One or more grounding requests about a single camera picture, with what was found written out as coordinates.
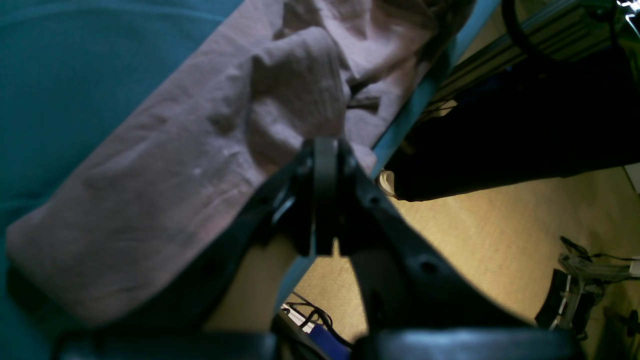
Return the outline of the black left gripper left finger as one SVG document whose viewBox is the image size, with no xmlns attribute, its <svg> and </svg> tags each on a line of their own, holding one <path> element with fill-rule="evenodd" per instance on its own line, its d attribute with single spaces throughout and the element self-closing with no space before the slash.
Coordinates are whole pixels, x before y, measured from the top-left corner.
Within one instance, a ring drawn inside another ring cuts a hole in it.
<svg viewBox="0 0 640 360">
<path fill-rule="evenodd" d="M 327 237 L 320 208 L 329 205 L 330 139 L 307 140 L 285 168 L 259 187 L 231 225 L 168 287 L 133 313 L 94 332 L 71 333 L 55 346 L 55 360 L 279 360 L 269 330 L 201 331 L 206 315 L 222 309 L 240 284 L 250 248 L 287 233 L 294 250 L 311 251 Z"/>
</svg>

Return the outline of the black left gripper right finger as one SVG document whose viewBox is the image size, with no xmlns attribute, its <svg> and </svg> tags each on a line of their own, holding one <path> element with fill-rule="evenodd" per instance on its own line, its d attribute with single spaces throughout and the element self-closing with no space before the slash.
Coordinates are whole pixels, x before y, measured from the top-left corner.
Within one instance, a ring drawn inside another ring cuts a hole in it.
<svg viewBox="0 0 640 360">
<path fill-rule="evenodd" d="M 368 335 L 354 360 L 583 360 L 567 332 L 496 305 L 411 228 L 349 145 L 316 140 L 316 253 L 350 260 Z"/>
</svg>

